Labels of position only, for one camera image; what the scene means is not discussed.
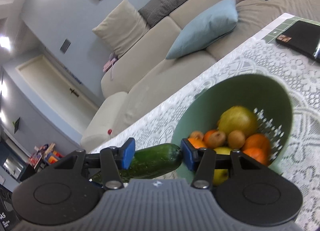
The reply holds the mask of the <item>orange mandarin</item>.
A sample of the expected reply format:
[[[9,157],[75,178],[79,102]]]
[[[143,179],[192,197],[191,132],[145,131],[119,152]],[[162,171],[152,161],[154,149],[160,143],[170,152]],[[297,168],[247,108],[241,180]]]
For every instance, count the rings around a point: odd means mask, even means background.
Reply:
[[[204,143],[204,141],[202,141],[201,139],[196,139],[193,137],[189,137],[188,141],[193,145],[194,148],[196,149],[200,149],[200,148],[206,148],[206,145]]]
[[[204,142],[204,144],[205,144],[206,146],[209,144],[209,138],[210,138],[210,136],[211,136],[213,133],[215,133],[215,132],[217,132],[217,130],[216,130],[216,129],[212,129],[212,130],[207,131],[207,132],[204,134],[203,142]]]
[[[248,155],[249,157],[255,159],[259,163],[268,166],[268,155],[260,148],[248,148],[242,151],[244,154]]]
[[[242,150],[249,148],[259,148],[265,154],[269,155],[271,152],[271,143],[269,139],[262,133],[255,133],[245,140]]]

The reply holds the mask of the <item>small brown longan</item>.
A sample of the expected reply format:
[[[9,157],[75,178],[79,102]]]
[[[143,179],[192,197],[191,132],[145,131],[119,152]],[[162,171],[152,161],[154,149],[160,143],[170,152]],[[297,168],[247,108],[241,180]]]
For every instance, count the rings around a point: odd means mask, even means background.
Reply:
[[[245,134],[240,130],[234,130],[228,134],[227,143],[231,149],[241,149],[245,144]]]
[[[226,134],[222,131],[216,131],[208,137],[207,146],[209,148],[215,149],[217,147],[223,146],[226,141]]]
[[[201,131],[193,131],[190,135],[189,138],[194,138],[198,139],[200,141],[203,140],[204,134]]]

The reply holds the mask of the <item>green cucumber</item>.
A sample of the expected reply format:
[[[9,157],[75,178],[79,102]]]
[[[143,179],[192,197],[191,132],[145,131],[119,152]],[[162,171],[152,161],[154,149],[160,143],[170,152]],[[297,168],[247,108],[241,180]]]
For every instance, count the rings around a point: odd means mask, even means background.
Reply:
[[[121,169],[123,183],[133,179],[153,179],[175,171],[182,163],[178,145],[165,143],[135,151],[128,169]]]

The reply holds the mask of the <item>large yellow-green pear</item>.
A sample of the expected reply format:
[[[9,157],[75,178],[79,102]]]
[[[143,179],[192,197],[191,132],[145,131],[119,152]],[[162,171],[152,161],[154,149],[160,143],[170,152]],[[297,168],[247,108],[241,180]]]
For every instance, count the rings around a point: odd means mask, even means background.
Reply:
[[[226,135],[234,130],[240,130],[249,137],[258,131],[258,119],[248,108],[233,106],[220,116],[217,128]]]

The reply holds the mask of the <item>stacked colourful stools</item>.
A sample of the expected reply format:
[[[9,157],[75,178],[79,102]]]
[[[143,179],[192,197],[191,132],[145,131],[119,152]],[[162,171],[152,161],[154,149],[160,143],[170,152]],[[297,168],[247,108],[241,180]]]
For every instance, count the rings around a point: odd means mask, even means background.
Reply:
[[[56,150],[49,152],[45,157],[44,160],[48,163],[48,164],[53,164],[57,161],[59,161],[61,158],[63,158],[63,155],[61,155],[59,152],[57,152]]]

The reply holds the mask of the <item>dark dining table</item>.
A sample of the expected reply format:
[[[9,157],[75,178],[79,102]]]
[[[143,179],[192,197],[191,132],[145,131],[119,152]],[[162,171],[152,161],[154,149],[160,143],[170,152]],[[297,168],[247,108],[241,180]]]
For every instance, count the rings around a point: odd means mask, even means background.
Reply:
[[[28,165],[24,170],[22,176],[20,177],[21,182],[33,176],[37,172],[42,171],[44,168],[48,167],[49,165],[51,165],[44,160],[44,157],[49,152],[56,150],[55,146],[56,146],[55,143],[51,143],[51,144],[42,145],[41,147],[36,146],[34,148],[35,152],[31,155],[31,157],[29,157]]]

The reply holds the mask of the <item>green colander bowl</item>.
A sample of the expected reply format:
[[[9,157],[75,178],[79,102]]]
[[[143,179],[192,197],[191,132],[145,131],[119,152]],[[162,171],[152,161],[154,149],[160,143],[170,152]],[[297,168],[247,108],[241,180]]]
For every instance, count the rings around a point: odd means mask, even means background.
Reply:
[[[194,131],[219,130],[228,135],[242,131],[246,137],[263,133],[270,141],[269,167],[280,174],[279,163],[287,149],[293,111],[287,89],[259,75],[235,76],[196,95],[174,130],[172,143]]]

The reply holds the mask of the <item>pink item on sofa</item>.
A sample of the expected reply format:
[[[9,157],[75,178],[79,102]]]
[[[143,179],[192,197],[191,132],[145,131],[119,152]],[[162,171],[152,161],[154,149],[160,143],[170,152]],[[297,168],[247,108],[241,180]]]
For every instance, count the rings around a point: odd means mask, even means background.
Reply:
[[[110,68],[112,68],[112,66],[114,65],[114,63],[116,63],[117,60],[118,56],[115,53],[110,54],[108,61],[103,66],[103,72],[107,72]]]

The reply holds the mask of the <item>beige sofa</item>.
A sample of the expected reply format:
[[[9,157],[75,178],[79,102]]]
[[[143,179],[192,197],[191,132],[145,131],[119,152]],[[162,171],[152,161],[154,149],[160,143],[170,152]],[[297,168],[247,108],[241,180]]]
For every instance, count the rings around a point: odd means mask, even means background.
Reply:
[[[319,0],[235,0],[238,22],[231,32],[174,55],[173,45],[192,22],[223,1],[187,0],[116,61],[101,80],[105,99],[82,135],[83,149],[117,136],[280,15],[319,20]]]

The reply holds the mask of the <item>white lace tablecloth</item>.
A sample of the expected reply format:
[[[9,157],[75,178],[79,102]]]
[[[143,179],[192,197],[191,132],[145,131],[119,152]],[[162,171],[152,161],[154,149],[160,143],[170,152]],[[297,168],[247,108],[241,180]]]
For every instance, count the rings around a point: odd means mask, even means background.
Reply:
[[[172,141],[183,113],[207,89],[250,76],[240,100],[248,98],[268,126],[275,149],[273,169],[302,192],[298,228],[315,230],[319,227],[319,66],[274,41],[296,21],[293,15],[281,15],[105,146],[120,145],[127,137],[134,137],[139,148]]]

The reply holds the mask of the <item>light blue cushion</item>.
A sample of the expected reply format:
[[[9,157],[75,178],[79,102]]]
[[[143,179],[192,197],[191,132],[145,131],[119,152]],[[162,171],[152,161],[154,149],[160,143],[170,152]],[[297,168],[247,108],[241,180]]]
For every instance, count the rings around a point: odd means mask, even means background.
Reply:
[[[234,30],[238,23],[236,0],[222,0],[204,10],[180,32],[166,59],[177,59],[203,50]]]

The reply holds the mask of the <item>green cutting mat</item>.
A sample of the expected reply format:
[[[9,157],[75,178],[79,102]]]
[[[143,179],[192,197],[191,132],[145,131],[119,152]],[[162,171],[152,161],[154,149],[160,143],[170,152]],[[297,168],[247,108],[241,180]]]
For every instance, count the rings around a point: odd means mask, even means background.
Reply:
[[[295,24],[297,21],[307,22],[315,25],[319,25],[318,21],[309,20],[305,18],[300,18],[297,16],[293,16],[291,18],[277,18],[272,23],[268,24],[261,31],[261,35],[258,36],[259,40],[263,40],[266,43],[274,43],[276,38],[285,30],[287,30],[290,26]]]

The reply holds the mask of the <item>silver pen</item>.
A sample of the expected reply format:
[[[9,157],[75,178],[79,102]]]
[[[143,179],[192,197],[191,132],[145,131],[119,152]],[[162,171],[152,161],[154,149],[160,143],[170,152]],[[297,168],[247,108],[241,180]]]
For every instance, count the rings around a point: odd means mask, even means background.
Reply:
[[[314,56],[315,59],[319,59],[320,58],[320,43],[318,43],[317,48],[316,48],[315,53],[314,53],[313,56]]]

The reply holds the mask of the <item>black notebook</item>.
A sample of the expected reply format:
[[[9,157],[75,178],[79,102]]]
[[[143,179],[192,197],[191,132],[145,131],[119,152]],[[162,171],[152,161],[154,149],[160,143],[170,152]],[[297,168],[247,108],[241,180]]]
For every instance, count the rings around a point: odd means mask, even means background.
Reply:
[[[297,21],[282,32],[276,42],[319,63],[319,59],[313,56],[319,43],[319,35],[319,25]]]

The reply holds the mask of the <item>grey wall switch panel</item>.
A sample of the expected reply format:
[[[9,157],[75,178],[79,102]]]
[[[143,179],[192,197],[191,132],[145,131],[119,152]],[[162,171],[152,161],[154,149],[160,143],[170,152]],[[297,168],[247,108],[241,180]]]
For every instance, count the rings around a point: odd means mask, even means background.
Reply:
[[[63,42],[63,44],[61,45],[60,51],[65,54],[66,51],[68,50],[69,46],[70,46],[71,42],[68,39],[65,39],[65,41]]]

